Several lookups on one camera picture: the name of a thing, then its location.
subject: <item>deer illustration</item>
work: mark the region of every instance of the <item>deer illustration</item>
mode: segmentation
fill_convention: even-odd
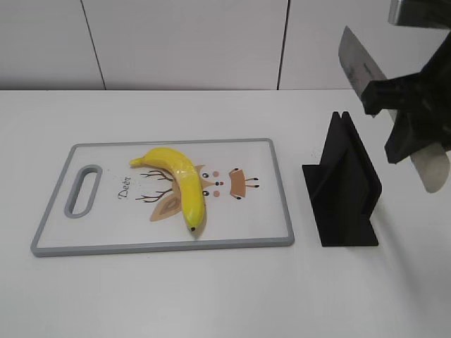
[[[216,182],[210,182],[206,180],[206,178],[209,177],[209,174],[203,173],[200,174],[202,168],[205,165],[197,165],[196,170],[199,173],[200,176],[200,182],[202,186],[202,194],[204,196],[209,196],[210,192],[206,189],[211,186],[217,186],[220,187],[224,185],[224,182],[216,181]],[[171,217],[172,215],[175,215],[176,213],[181,212],[182,210],[182,204],[181,204],[181,194],[180,189],[178,188],[177,182],[174,180],[174,178],[169,175],[168,173],[162,171],[162,170],[150,170],[148,173],[140,174],[143,177],[159,177],[158,180],[167,180],[171,182],[171,188],[164,190],[164,191],[157,191],[157,196],[147,196],[147,195],[141,195],[140,198],[136,198],[137,201],[143,201],[145,203],[156,203],[156,208],[154,209],[154,212],[152,213],[152,216],[150,218],[151,222],[157,221],[157,220],[163,220],[165,218]],[[214,177],[219,176],[218,171],[213,171],[212,175]],[[256,177],[245,179],[245,174],[243,173],[242,169],[235,168],[232,171],[229,172],[230,177],[230,195],[234,197],[235,199],[242,199],[246,196],[246,188],[252,187],[252,188],[258,188],[259,185],[248,185],[246,184],[247,181],[258,181],[259,179]],[[215,190],[213,192],[214,197],[219,197],[221,193],[218,190]]]

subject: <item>cutting board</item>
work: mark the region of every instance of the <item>cutting board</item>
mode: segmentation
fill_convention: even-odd
[[[173,177],[131,168],[158,146],[184,153],[202,179],[206,222],[191,233]],[[77,144],[35,238],[35,256],[288,246],[290,216],[270,139]]]

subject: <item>cutting board handle hole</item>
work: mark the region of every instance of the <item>cutting board handle hole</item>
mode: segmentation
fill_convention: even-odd
[[[86,165],[78,171],[64,213],[69,218],[80,218],[91,211],[99,187],[102,169],[95,164]]]

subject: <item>white wall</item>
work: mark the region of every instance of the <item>white wall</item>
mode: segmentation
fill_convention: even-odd
[[[388,23],[390,0],[291,0],[280,89],[350,88],[338,60],[346,25],[388,77],[420,71],[447,31]]]
[[[103,89],[78,0],[0,2],[0,89]]]
[[[275,89],[288,0],[83,0],[107,89]],[[291,0],[280,89],[350,88],[349,25],[388,77],[447,31],[395,27],[390,0]],[[103,89],[80,0],[0,1],[0,89]]]
[[[287,0],[84,0],[107,89],[275,89]]]

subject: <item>deer ear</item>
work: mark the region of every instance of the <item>deer ear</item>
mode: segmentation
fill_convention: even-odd
[[[196,171],[197,171],[198,174],[200,174],[200,170],[202,170],[202,168],[203,168],[204,166],[205,166],[204,164],[202,164],[202,165],[196,165]]]
[[[164,220],[165,218],[181,212],[181,210],[182,203],[180,194],[171,194],[158,202],[150,217],[150,221],[155,222],[156,220]]]

